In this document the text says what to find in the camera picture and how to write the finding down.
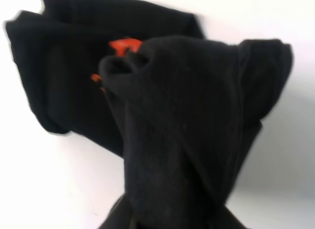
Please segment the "black printed t-shirt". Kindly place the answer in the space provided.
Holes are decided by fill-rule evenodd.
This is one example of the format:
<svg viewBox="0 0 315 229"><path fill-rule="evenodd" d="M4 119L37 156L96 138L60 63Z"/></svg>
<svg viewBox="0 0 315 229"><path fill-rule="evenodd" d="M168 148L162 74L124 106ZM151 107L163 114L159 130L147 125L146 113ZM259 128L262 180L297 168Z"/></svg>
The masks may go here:
<svg viewBox="0 0 315 229"><path fill-rule="evenodd" d="M39 123L124 160L103 229L241 229L226 201L290 76L278 39L207 40L197 17L141 0L43 0L5 22Z"/></svg>

